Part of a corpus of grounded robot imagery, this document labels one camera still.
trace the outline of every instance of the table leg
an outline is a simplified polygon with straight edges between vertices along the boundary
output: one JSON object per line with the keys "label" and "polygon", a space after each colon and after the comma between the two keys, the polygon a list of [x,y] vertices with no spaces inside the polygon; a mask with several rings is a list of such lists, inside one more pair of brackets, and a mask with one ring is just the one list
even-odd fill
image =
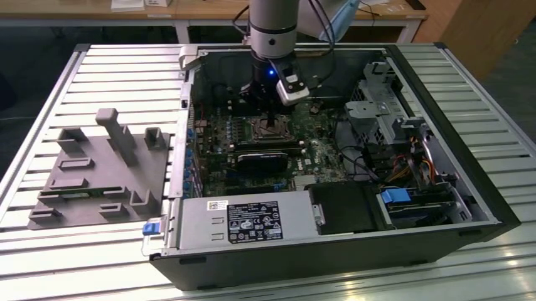
{"label": "table leg", "polygon": [[421,21],[421,19],[406,21],[406,25],[400,32],[397,43],[410,43],[413,41]]}
{"label": "table leg", "polygon": [[190,22],[187,20],[175,21],[176,38],[181,44],[190,44],[190,35],[187,33]]}

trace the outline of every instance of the floor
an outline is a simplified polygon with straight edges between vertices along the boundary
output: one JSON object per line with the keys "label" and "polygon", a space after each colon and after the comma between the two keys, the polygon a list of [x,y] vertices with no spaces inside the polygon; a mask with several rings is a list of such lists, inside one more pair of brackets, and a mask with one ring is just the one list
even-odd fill
{"label": "floor", "polygon": [[[218,36],[229,34],[219,29]],[[191,33],[195,42],[210,41],[203,30]],[[0,107],[9,97],[9,87],[17,101],[0,111],[0,176],[19,150],[43,103],[62,73],[78,43],[139,44],[175,43],[172,28],[64,28],[63,36],[51,28],[1,28],[0,30]],[[532,22],[517,44],[505,54],[484,87],[508,114],[536,140],[536,22]]]}

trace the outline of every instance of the metal bracket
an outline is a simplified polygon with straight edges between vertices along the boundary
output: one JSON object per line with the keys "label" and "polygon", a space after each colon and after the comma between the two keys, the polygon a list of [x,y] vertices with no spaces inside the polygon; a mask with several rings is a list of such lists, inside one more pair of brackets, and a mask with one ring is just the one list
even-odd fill
{"label": "metal bracket", "polygon": [[185,45],[181,47],[181,51],[178,53],[178,63],[181,65],[181,69],[183,71],[190,70],[197,66],[198,59],[198,46],[197,45]]}
{"label": "metal bracket", "polygon": [[324,218],[322,205],[313,205],[313,216],[316,218],[316,224],[324,226],[326,224],[326,219]]}

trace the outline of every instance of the white label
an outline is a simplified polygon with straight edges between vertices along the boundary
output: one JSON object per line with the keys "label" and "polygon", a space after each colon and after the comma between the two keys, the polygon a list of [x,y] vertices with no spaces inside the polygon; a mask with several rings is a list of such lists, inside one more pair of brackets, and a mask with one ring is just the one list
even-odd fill
{"label": "white label", "polygon": [[229,201],[209,201],[207,202],[207,210],[226,210]]}
{"label": "white label", "polygon": [[170,18],[171,15],[170,14],[148,14],[147,17],[148,18]]}

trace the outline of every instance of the wooden table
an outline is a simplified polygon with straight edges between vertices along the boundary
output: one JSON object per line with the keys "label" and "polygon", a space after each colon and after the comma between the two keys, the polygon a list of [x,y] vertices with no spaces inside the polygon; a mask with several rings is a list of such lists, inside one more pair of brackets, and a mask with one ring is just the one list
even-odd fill
{"label": "wooden table", "polygon": [[175,26],[176,4],[112,13],[111,0],[0,0],[0,26]]}
{"label": "wooden table", "polygon": [[[166,8],[111,12],[111,0],[0,0],[0,26],[172,26],[181,43],[190,43],[190,26],[230,26],[247,0],[172,0]],[[374,5],[376,14],[358,11],[352,26],[398,27],[398,42],[412,42],[426,11],[416,11],[405,0]],[[247,13],[239,24],[247,22]]]}
{"label": "wooden table", "polygon": [[[231,26],[231,20],[241,9],[247,5],[247,0],[176,0],[176,34],[181,43],[190,43],[187,28],[190,26]],[[401,32],[397,42],[410,43],[421,21],[426,19],[426,11],[412,9],[405,0],[392,0],[388,4],[373,5],[374,14],[358,11],[352,26],[400,27]],[[247,12],[238,24],[247,22]]]}

